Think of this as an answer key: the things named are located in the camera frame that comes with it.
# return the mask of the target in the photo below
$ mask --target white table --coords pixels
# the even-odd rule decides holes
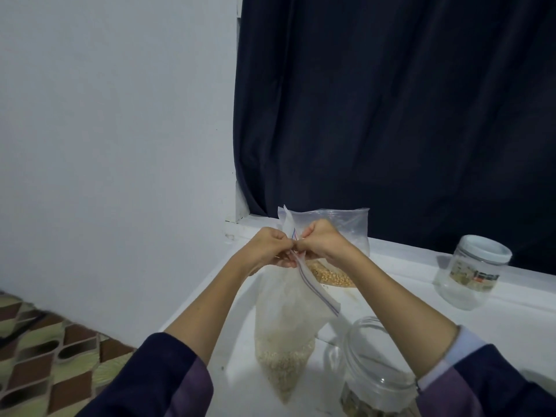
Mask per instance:
[[[229,257],[246,242],[247,239],[238,238],[231,245],[228,255],[206,276],[162,329],[198,296]],[[377,251],[380,249],[373,249],[372,243],[371,256],[408,290],[456,323],[467,326],[486,341],[496,344],[516,368],[556,395],[556,294],[509,283],[499,284],[502,285],[501,288],[497,287],[499,294],[490,298],[485,306],[471,312],[461,311],[450,306],[436,293],[432,277],[428,274],[438,271],[438,268],[425,268],[424,261],[414,256],[422,249],[404,246],[402,250],[401,256],[407,259],[401,259],[399,252],[393,253],[395,257],[386,255],[387,251],[379,254]],[[339,340],[351,323],[360,317],[374,315],[371,308],[357,289],[326,287],[340,301],[341,315],[319,332],[307,369],[289,403],[283,405],[255,360],[257,283],[255,275],[241,287],[210,361],[208,370],[215,394],[208,415],[343,415],[338,402],[341,381],[330,371],[330,362],[333,361],[330,357],[338,354],[336,345],[339,345]]]

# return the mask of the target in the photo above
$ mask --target jar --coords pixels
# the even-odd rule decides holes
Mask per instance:
[[[510,259],[510,249],[497,241],[463,236],[440,277],[439,293],[456,308],[482,306]]]
[[[347,416],[394,416],[417,396],[415,376],[376,317],[347,332],[337,368],[340,404]]]

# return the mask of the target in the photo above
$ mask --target floor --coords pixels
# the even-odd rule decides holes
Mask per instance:
[[[0,416],[74,416],[119,373],[134,350],[0,291]]]

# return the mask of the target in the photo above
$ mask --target white lid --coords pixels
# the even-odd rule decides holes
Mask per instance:
[[[473,256],[497,264],[507,264],[511,259],[511,250],[490,238],[467,235],[459,241],[460,247]]]

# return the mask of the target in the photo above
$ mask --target person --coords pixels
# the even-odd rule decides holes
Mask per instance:
[[[213,393],[206,365],[234,297],[265,265],[296,267],[293,250],[322,257],[351,277],[417,377],[422,417],[556,415],[556,399],[527,382],[493,345],[394,281],[327,220],[310,224],[298,241],[262,228],[78,415],[205,415]]]

